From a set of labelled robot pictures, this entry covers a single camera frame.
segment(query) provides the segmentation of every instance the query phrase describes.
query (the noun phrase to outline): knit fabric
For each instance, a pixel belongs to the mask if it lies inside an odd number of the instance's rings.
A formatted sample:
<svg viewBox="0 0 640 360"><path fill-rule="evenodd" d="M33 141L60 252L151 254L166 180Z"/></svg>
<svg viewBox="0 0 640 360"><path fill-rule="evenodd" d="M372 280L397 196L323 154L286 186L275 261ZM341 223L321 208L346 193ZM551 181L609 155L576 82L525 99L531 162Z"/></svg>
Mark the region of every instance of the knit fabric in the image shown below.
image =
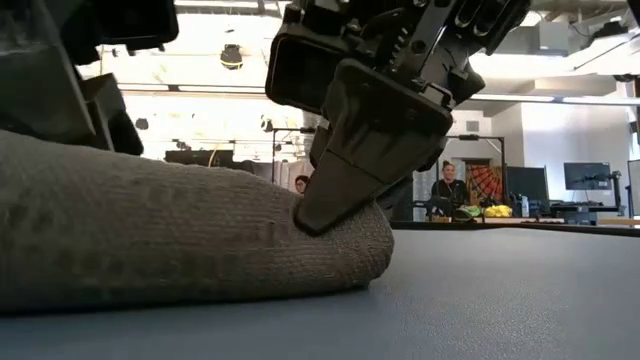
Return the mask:
<svg viewBox="0 0 640 360"><path fill-rule="evenodd" d="M244 172L0 131L0 313L296 297L385 271L375 205L310 237L298 200Z"/></svg>

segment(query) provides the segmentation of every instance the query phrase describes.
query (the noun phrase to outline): person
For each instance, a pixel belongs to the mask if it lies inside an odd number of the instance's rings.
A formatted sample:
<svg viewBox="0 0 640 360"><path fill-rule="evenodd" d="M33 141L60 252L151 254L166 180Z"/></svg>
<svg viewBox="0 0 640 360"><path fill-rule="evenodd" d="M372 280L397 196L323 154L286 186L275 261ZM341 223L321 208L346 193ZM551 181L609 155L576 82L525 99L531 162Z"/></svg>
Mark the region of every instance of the person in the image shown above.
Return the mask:
<svg viewBox="0 0 640 360"><path fill-rule="evenodd" d="M447 198L456 205L464 205L469 202L467 184L456 179L456 167L445 161L442 164L442 179L431 187L432 197Z"/></svg>
<svg viewBox="0 0 640 360"><path fill-rule="evenodd" d="M296 178L296 191L300 195L304 195L304 192L307 190L307 184L309 183L309 177L307 175L300 175Z"/></svg>

